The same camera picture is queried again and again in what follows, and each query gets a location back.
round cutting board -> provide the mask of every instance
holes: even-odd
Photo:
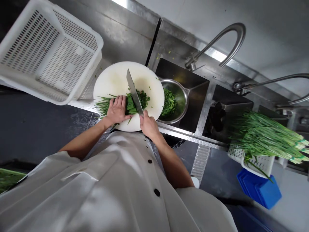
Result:
[[[126,95],[130,93],[126,80],[127,70],[130,70],[135,88],[139,91],[144,90],[150,97],[148,106],[145,108],[149,116],[158,119],[164,105],[164,91],[161,82],[153,71],[146,66],[135,62],[119,62],[106,68],[98,77],[93,90],[94,102],[100,101],[99,97],[111,97],[111,95]],[[121,131],[140,131],[139,115],[135,114],[129,120],[117,125],[115,128]]]

drain grate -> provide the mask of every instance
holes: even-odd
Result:
[[[197,148],[197,152],[195,155],[191,176],[195,176],[199,182],[201,183],[204,171],[206,168],[207,160],[210,154],[210,147],[207,147],[205,145],[199,145]]]

stainless steel bowl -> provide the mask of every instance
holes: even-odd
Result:
[[[189,101],[186,89],[180,83],[172,79],[163,79],[161,80],[161,84],[164,89],[170,90],[175,95],[177,106],[173,114],[160,116],[157,121],[166,124],[178,122],[186,114],[188,109]]]

knife blade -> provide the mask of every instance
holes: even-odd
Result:
[[[137,91],[136,91],[136,88],[135,88],[134,82],[132,80],[132,77],[131,77],[129,69],[128,69],[127,73],[126,73],[126,79],[128,81],[128,84],[129,84],[130,92],[131,92],[133,103],[134,103],[134,105],[136,107],[136,110],[138,111],[139,115],[144,116],[143,108],[142,108],[141,102],[140,102],[140,100],[138,98],[138,94],[137,94]]]

floor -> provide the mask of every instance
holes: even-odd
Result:
[[[19,159],[38,164],[97,122],[97,115],[89,111],[57,106],[25,93],[0,95],[0,105],[0,162]],[[198,144],[186,141],[175,149],[189,173],[197,148]],[[212,149],[200,188],[216,197],[248,202],[236,178],[241,169],[226,152]]]

